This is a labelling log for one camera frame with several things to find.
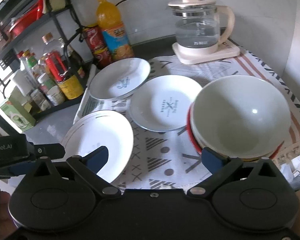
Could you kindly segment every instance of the green box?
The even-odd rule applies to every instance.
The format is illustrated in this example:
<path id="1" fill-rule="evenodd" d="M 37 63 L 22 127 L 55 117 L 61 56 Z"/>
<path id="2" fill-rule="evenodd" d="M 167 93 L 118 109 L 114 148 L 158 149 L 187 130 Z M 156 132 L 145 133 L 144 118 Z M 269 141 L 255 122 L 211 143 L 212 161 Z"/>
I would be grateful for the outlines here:
<path id="1" fill-rule="evenodd" d="M 12 96 L 5 99 L 0 109 L 24 132 L 34 127 L 35 119 Z"/>

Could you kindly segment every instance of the kettle lid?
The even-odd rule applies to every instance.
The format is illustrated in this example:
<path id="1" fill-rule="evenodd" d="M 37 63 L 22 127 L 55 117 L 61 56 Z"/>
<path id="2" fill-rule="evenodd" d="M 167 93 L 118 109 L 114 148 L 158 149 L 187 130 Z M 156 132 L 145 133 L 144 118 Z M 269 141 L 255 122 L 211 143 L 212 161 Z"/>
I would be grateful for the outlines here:
<path id="1" fill-rule="evenodd" d="M 175 0 L 169 2 L 168 5 L 171 7 L 188 7 L 188 6 L 196 6 L 196 5 L 208 5 L 216 3 L 216 0 Z"/>

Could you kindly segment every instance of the kettle handle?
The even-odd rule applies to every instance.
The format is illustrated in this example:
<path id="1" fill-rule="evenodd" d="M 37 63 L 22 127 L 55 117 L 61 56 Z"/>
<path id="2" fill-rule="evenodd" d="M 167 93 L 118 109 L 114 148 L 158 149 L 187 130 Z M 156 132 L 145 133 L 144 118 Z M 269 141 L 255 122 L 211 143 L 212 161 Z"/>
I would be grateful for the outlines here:
<path id="1" fill-rule="evenodd" d="M 226 28 L 225 32 L 220 36 L 220 39 L 218 42 L 218 44 L 222 44 L 229 38 L 229 36 L 232 33 L 235 17 L 234 17 L 234 13 L 233 13 L 232 9 L 228 6 L 217 5 L 217 12 L 228 15 L 227 28 Z"/>

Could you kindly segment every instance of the red can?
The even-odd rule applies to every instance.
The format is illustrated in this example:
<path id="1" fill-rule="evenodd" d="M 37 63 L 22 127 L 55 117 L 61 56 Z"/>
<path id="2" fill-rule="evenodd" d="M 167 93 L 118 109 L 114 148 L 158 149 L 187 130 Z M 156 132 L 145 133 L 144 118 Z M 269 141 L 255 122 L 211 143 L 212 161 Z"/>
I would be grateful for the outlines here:
<path id="1" fill-rule="evenodd" d="M 103 39 L 101 29 L 98 26 L 85 28 L 86 42 L 93 56 L 97 59 L 98 67 L 104 68 L 112 63 L 111 54 Z"/>
<path id="2" fill-rule="evenodd" d="M 98 60 L 101 68 L 104 68 L 112 63 L 112 58 L 108 47 L 94 51 L 93 56 Z"/>

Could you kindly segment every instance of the kettle base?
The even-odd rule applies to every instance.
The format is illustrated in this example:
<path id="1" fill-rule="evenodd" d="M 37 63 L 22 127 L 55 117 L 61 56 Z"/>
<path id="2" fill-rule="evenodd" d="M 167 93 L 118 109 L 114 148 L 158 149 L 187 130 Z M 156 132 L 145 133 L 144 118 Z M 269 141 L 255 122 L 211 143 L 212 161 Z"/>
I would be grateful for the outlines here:
<path id="1" fill-rule="evenodd" d="M 222 58 L 235 57 L 240 54 L 240 48 L 229 40 L 226 40 L 226 42 L 224 42 L 223 44 L 218 45 L 218 50 L 216 52 L 207 55 L 193 55 L 193 53 L 191 52 L 191 55 L 185 54 L 184 51 L 180 51 L 180 47 L 181 46 L 177 42 L 173 43 L 172 45 L 172 49 L 177 55 L 180 62 L 186 65 L 213 61 Z"/>

